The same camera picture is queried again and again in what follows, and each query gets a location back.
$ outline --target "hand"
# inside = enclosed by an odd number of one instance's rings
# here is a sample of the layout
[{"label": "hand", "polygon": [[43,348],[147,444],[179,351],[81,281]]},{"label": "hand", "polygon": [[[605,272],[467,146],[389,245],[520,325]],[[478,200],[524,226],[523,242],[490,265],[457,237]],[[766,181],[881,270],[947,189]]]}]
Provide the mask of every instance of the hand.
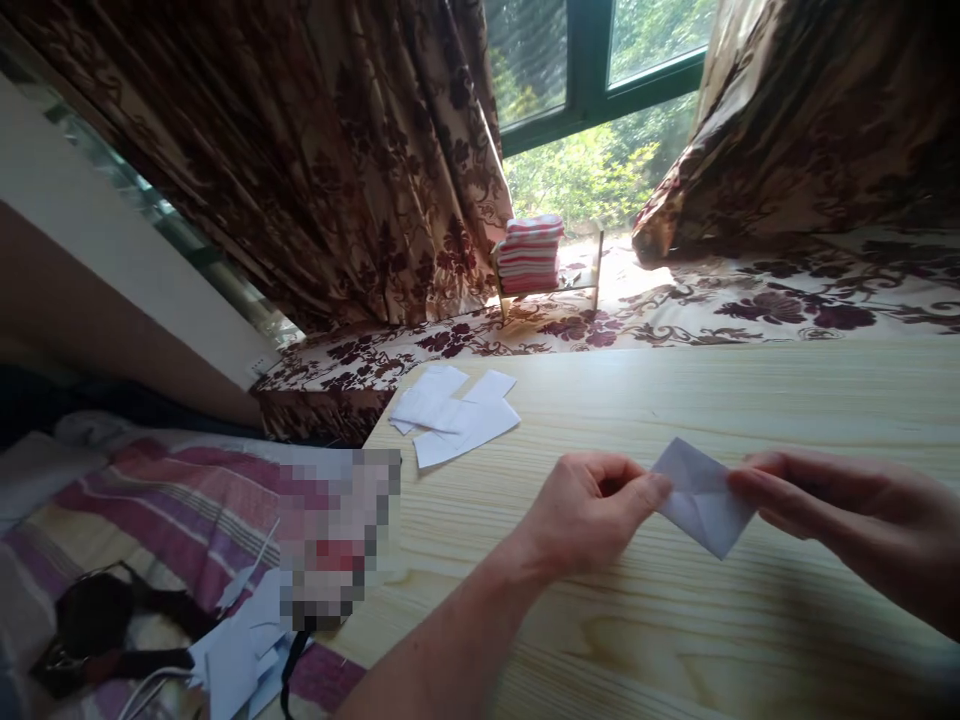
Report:
[{"label": "hand", "polygon": [[760,517],[832,550],[907,612],[960,640],[960,498],[903,465],[770,450],[733,471],[730,487]]},{"label": "hand", "polygon": [[547,582],[609,565],[672,490],[625,455],[564,455],[508,542]]}]

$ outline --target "curtain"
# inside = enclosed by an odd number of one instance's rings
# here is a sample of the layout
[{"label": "curtain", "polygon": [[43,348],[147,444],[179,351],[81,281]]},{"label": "curtain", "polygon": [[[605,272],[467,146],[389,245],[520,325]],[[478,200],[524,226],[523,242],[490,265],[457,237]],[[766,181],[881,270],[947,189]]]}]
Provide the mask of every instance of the curtain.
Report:
[{"label": "curtain", "polygon": [[47,79],[307,332],[495,293],[481,0],[0,0]]},{"label": "curtain", "polygon": [[955,224],[955,14],[720,0],[693,138],[634,226],[641,261],[711,236]]}]

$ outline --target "forearm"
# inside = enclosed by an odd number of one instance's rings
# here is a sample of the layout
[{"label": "forearm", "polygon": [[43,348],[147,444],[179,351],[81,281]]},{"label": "forearm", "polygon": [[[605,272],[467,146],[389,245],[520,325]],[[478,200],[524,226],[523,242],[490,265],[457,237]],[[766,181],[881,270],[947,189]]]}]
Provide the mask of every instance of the forearm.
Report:
[{"label": "forearm", "polygon": [[520,623],[548,584],[507,538],[361,681],[336,715],[479,717]]}]

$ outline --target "pixelated area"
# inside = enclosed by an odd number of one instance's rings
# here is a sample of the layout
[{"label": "pixelated area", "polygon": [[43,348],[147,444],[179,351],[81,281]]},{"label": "pixelated area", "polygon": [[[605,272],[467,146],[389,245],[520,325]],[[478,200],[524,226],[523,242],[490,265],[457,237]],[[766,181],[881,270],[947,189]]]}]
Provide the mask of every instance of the pixelated area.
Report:
[{"label": "pixelated area", "polygon": [[399,450],[327,450],[310,465],[281,464],[280,612],[291,630],[334,629],[388,571]]}]

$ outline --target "right hand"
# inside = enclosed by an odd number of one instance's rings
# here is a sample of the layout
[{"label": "right hand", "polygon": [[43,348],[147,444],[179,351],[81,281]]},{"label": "right hand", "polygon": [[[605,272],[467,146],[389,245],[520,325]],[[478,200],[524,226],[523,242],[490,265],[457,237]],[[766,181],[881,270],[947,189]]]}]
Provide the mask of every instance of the right hand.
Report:
[{"label": "right hand", "polygon": [[903,465],[787,448],[746,458],[730,488],[822,542],[897,605],[960,641],[960,498]]}]

